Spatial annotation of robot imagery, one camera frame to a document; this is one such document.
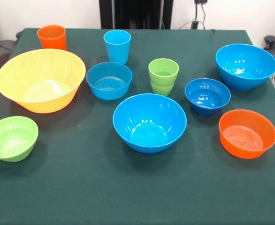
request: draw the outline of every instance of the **green cup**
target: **green cup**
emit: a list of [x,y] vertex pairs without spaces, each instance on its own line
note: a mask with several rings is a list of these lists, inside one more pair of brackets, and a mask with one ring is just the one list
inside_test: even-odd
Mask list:
[[170,59],[155,59],[148,68],[153,93],[168,96],[174,87],[179,65]]
[[38,138],[37,124],[23,116],[0,120],[0,160],[18,162],[26,158]]

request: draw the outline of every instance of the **plastic bowl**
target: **plastic bowl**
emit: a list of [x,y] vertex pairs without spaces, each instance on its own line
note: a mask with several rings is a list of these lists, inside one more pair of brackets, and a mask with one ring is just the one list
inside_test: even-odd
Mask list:
[[128,92],[132,72],[121,63],[102,62],[89,69],[86,80],[96,97],[115,100]]
[[275,73],[275,58],[253,45],[224,46],[217,51],[216,62],[223,81],[236,90],[260,86]]
[[0,69],[0,92],[35,113],[66,107],[85,76],[84,62],[59,49],[20,54]]
[[257,158],[275,144],[275,127],[263,115],[245,109],[225,113],[219,122],[220,141],[239,158]]
[[185,87],[185,95],[191,107],[200,115],[210,115],[230,101],[229,89],[219,81],[199,78],[190,81]]
[[23,116],[0,120],[0,160],[18,162],[26,158],[38,138],[37,124]]
[[156,153],[180,138],[187,119],[182,107],[172,99],[158,94],[140,94],[117,106],[113,124],[131,148],[142,153]]

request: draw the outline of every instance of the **bowl rim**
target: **bowl rim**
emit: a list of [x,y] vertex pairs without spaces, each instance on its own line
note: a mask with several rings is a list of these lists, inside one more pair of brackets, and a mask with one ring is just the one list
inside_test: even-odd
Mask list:
[[51,99],[48,99],[46,101],[23,101],[23,100],[19,100],[19,99],[13,99],[11,97],[8,97],[7,95],[5,95],[1,90],[0,90],[0,93],[5,96],[6,98],[12,100],[12,101],[15,101],[15,102],[20,102],[20,103],[44,103],[44,102],[50,102],[50,101],[53,101],[55,99],[59,99],[63,96],[66,96],[68,95],[69,93],[73,92],[75,89],[77,89],[80,84],[82,83],[84,77],[85,77],[85,73],[86,73],[86,67],[85,67],[85,63],[83,62],[83,60],[77,56],[76,54],[72,53],[72,52],[69,52],[69,51],[65,51],[65,50],[61,50],[61,49],[55,49],[55,48],[43,48],[43,49],[36,49],[36,50],[31,50],[31,51],[28,51],[28,52],[24,52],[24,53],[21,53],[13,58],[11,58],[9,61],[7,61],[0,69],[0,76],[2,76],[2,69],[5,68],[7,65],[13,63],[15,60],[17,60],[19,57],[21,56],[24,56],[26,54],[32,54],[33,52],[63,52],[63,53],[66,53],[66,54],[70,54],[70,55],[73,55],[75,58],[78,58],[79,59],[79,62],[80,64],[82,64],[83,68],[84,68],[84,72],[83,72],[83,76],[82,76],[82,79],[80,79],[80,81],[78,82],[77,85],[75,85],[72,89],[70,89],[68,92],[65,92],[63,95],[61,96],[58,96],[58,97],[55,97],[55,98],[51,98]]
[[[113,32],[116,32],[116,31],[117,31],[117,32],[121,31],[121,32],[124,32],[124,33],[129,34],[129,39],[128,39],[127,41],[123,42],[123,43],[120,43],[120,44],[111,43],[111,42],[107,41],[106,38],[105,38],[106,34],[108,34],[108,33],[113,33]],[[116,29],[116,30],[109,30],[108,32],[106,32],[106,33],[103,35],[103,40],[104,40],[105,43],[108,43],[108,44],[110,44],[110,45],[123,45],[123,44],[126,44],[126,43],[128,43],[129,41],[131,41],[131,34],[130,34],[129,32],[127,32],[127,31],[125,31],[125,30],[119,30],[119,29]]]
[[[145,95],[145,96],[146,96],[146,95],[152,95],[152,96],[157,96],[157,97],[160,97],[160,98],[167,98],[169,101],[174,102],[175,105],[177,105],[177,106],[179,107],[180,112],[182,112],[183,115],[184,115],[184,129],[180,132],[180,135],[178,135],[177,138],[175,138],[174,140],[172,140],[172,141],[170,141],[170,142],[168,142],[168,143],[166,143],[166,144],[163,144],[163,145],[157,145],[157,146],[151,146],[151,147],[149,147],[149,146],[134,144],[134,143],[132,143],[131,141],[129,141],[129,140],[127,140],[126,138],[124,138],[122,135],[120,135],[120,133],[118,132],[118,130],[115,128],[115,112],[116,112],[116,110],[120,107],[120,105],[122,105],[122,104],[123,104],[124,102],[126,102],[127,100],[129,100],[129,99],[131,99],[131,98],[135,98],[136,96],[144,96],[144,95]],[[133,144],[133,145],[136,145],[136,146],[142,147],[142,148],[160,148],[160,147],[164,147],[164,146],[167,146],[167,145],[169,145],[169,144],[174,143],[175,141],[177,141],[177,140],[183,135],[183,133],[185,132],[186,127],[187,127],[187,117],[186,117],[186,114],[185,114],[183,108],[182,108],[176,101],[174,101],[173,99],[171,99],[171,98],[169,98],[169,97],[166,97],[166,96],[163,96],[163,95],[159,95],[159,94],[143,93],[143,94],[137,94],[137,95],[133,95],[133,96],[131,96],[131,97],[128,97],[127,99],[123,100],[123,101],[116,107],[116,109],[115,109],[115,111],[114,111],[114,114],[113,114],[113,125],[114,125],[115,131],[117,132],[117,134],[118,134],[123,140],[127,141],[127,142],[130,143],[130,144]]]
[[97,87],[95,87],[94,85],[92,85],[92,84],[88,81],[88,74],[89,74],[90,70],[93,69],[93,68],[95,68],[95,67],[97,67],[97,66],[101,66],[101,65],[103,65],[103,64],[116,64],[116,65],[120,65],[120,66],[122,66],[122,67],[124,67],[125,69],[127,69],[127,70],[130,71],[130,81],[129,81],[128,83],[126,83],[125,86],[120,87],[120,88],[115,89],[115,90],[120,90],[120,89],[123,89],[124,87],[127,87],[128,85],[130,85],[130,83],[131,83],[131,81],[132,81],[133,74],[132,74],[132,70],[131,70],[128,66],[126,66],[126,65],[124,65],[124,64],[122,64],[122,63],[119,63],[119,62],[101,62],[101,63],[98,63],[98,64],[92,66],[92,67],[87,71],[87,73],[86,73],[85,79],[86,79],[87,83],[88,83],[91,87],[93,87],[94,89],[100,90],[100,91],[115,91],[115,90],[104,90],[104,89],[101,89],[101,88],[97,88]]
[[[217,82],[217,83],[220,83],[222,87],[225,87],[225,89],[228,91],[229,93],[229,98],[228,100],[226,101],[226,103],[222,104],[221,106],[218,106],[218,107],[209,107],[209,106],[204,106],[204,105],[198,105],[198,104],[195,104],[194,102],[192,102],[192,100],[188,97],[187,95],[187,88],[188,88],[188,85],[196,80],[210,80],[212,82]],[[231,92],[229,90],[229,88],[223,84],[222,82],[218,81],[218,80],[215,80],[215,79],[211,79],[211,78],[206,78],[206,77],[203,77],[203,78],[197,78],[197,79],[194,79],[194,80],[191,80],[190,82],[188,82],[188,84],[185,86],[185,89],[184,89],[184,93],[185,93],[185,96],[186,98],[189,100],[189,102],[199,108],[203,108],[203,109],[214,109],[214,110],[218,110],[218,109],[221,109],[223,108],[224,106],[226,106],[228,104],[228,102],[230,102],[230,99],[231,99]]]
[[[222,136],[226,139],[226,141],[228,141],[229,143],[231,143],[232,145],[234,145],[234,146],[237,147],[238,149],[245,150],[245,151],[250,151],[250,150],[241,148],[240,146],[237,146],[237,145],[235,145],[234,143],[232,143],[231,141],[229,141],[228,138],[223,134],[223,131],[221,130],[221,121],[222,121],[222,119],[224,119],[224,117],[225,117],[226,115],[231,114],[232,112],[236,112],[236,111],[240,111],[240,112],[243,111],[243,112],[252,113],[252,114],[256,114],[256,115],[258,115],[258,116],[260,116],[260,117],[263,117],[263,118],[266,120],[266,122],[270,125],[270,127],[272,128],[272,130],[273,130],[273,132],[274,132],[274,134],[275,134],[275,127],[274,127],[273,123],[272,123],[267,117],[263,116],[262,114],[260,114],[260,113],[258,113],[258,112],[255,112],[255,111],[252,111],[252,110],[248,110],[248,109],[234,109],[234,110],[229,110],[229,111],[227,111],[226,113],[224,113],[224,114],[221,116],[220,120],[219,120],[219,132],[220,132],[220,134],[222,134]],[[274,144],[275,144],[275,138],[274,138],[274,141],[272,142],[272,144],[271,144],[269,147],[263,148],[262,150],[259,150],[259,151],[256,151],[256,152],[267,151],[267,150],[270,149]]]
[[13,119],[13,118],[22,118],[23,120],[29,120],[31,122],[33,122],[34,124],[34,127],[35,127],[35,134],[34,134],[34,141],[31,143],[30,147],[28,147],[26,150],[22,151],[21,153],[19,154],[16,154],[16,155],[11,155],[11,156],[6,156],[6,157],[0,157],[0,159],[10,159],[10,158],[14,158],[14,157],[17,157],[17,156],[21,156],[24,152],[26,152],[29,148],[31,148],[35,142],[37,141],[38,139],[38,125],[36,124],[36,122],[32,119],[30,119],[29,117],[25,117],[25,116],[9,116],[9,117],[5,117],[3,119],[0,120],[3,121],[3,120],[10,120],[10,119]]
[[[234,43],[234,44],[225,45],[225,46],[221,47],[221,48],[216,52],[215,60],[216,60],[217,65],[218,65],[222,70],[224,70],[224,69],[223,69],[223,67],[219,64],[218,59],[217,59],[218,53],[219,53],[222,49],[227,48],[227,47],[229,47],[229,46],[233,46],[233,45],[243,45],[243,46],[249,46],[250,48],[259,49],[260,51],[262,51],[262,52],[268,54],[269,56],[271,56],[272,59],[273,59],[273,62],[275,63],[275,58],[273,57],[273,55],[271,55],[269,52],[267,52],[267,51],[264,50],[264,49],[261,49],[261,48],[259,48],[259,47],[257,47],[257,46],[254,46],[254,45],[243,44],[243,43]],[[266,79],[266,78],[269,78],[269,77],[273,76],[273,74],[275,73],[275,69],[274,69],[274,72],[271,73],[271,75],[268,75],[268,76],[265,76],[265,77],[259,77],[259,78],[249,78],[249,77],[238,76],[238,75],[236,75],[236,74],[231,74],[231,73],[229,73],[229,72],[226,71],[226,70],[224,70],[224,71],[227,72],[228,74],[232,75],[232,76],[236,76],[236,77],[243,78],[243,79],[246,79],[246,80],[263,80],[263,79]]]
[[[172,63],[175,63],[175,64],[176,64],[176,67],[177,67],[176,72],[173,73],[173,74],[171,74],[171,75],[168,75],[168,76],[161,76],[161,75],[158,75],[158,74],[156,74],[155,72],[153,72],[153,71],[150,69],[150,65],[151,65],[151,63],[153,63],[153,62],[155,62],[155,61],[159,61],[159,60],[167,60],[167,61],[171,61]],[[158,77],[172,77],[172,76],[175,76],[176,74],[178,74],[178,72],[179,72],[179,65],[178,65],[177,62],[175,62],[175,61],[172,60],[172,59],[168,59],[168,58],[158,58],[158,59],[153,59],[151,62],[149,62],[149,64],[148,64],[148,70],[149,70],[149,72],[151,72],[153,75],[158,76]]]

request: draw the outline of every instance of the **yellow bowl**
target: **yellow bowl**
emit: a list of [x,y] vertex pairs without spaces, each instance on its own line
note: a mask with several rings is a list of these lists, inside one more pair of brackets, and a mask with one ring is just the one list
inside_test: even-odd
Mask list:
[[66,107],[85,77],[84,62],[59,49],[20,54],[0,69],[0,93],[35,113]]

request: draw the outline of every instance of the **power cord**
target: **power cord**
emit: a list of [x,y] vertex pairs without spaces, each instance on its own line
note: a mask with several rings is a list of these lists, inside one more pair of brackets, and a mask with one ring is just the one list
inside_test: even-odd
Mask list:
[[184,23],[184,24],[183,24],[180,28],[178,28],[178,29],[179,29],[179,30],[181,30],[181,29],[182,29],[185,25],[187,25],[187,24],[189,24],[189,23],[192,23],[192,22],[199,22],[199,23],[201,23],[201,24],[202,24],[203,29],[205,30],[204,21],[205,21],[206,13],[205,13],[205,11],[204,11],[204,9],[203,9],[203,4],[201,4],[201,8],[202,8],[202,11],[203,11],[203,14],[204,14],[203,22],[202,22],[202,21],[200,21],[200,20],[197,20],[197,16],[198,16],[198,9],[197,9],[197,4],[195,4],[195,19],[190,20],[190,21],[188,21],[188,22]]
[[195,3],[195,20],[197,20],[197,13],[198,13],[198,9],[197,9],[197,3]]
[[190,20],[190,21],[186,22],[184,25],[182,25],[182,26],[181,26],[180,28],[178,28],[178,29],[181,30],[182,27],[184,27],[185,25],[187,25],[187,24],[189,24],[189,23],[191,23],[191,22],[194,22],[194,21],[197,21],[197,22],[201,23],[202,26],[203,26],[203,29],[205,30],[204,23],[203,23],[202,21],[200,21],[200,20]]
[[204,9],[203,9],[203,4],[201,4],[201,8],[202,8],[202,12],[203,12],[203,14],[204,14],[204,17],[203,17],[203,23],[204,23],[204,22],[205,22],[206,13],[205,13],[205,11],[204,11]]

